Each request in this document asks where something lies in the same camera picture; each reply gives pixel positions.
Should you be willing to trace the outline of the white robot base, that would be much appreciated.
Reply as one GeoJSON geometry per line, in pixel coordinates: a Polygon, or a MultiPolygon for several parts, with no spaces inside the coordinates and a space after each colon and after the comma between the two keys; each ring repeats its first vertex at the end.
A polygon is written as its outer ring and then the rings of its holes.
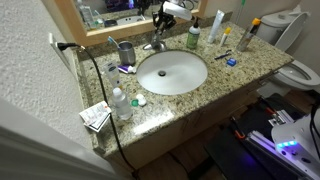
{"type": "Polygon", "coordinates": [[[313,106],[309,115],[294,120],[285,110],[269,120],[272,125],[271,140],[253,130],[244,140],[261,149],[301,179],[320,180],[319,159],[319,108],[313,106]]]}

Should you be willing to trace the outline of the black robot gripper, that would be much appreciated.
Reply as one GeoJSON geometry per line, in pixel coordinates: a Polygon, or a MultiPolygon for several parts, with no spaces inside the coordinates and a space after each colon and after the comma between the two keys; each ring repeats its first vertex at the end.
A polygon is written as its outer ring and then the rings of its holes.
{"type": "Polygon", "coordinates": [[[155,33],[159,33],[160,35],[162,35],[164,31],[171,29],[176,24],[174,16],[165,13],[162,6],[157,12],[152,13],[155,33]]]}

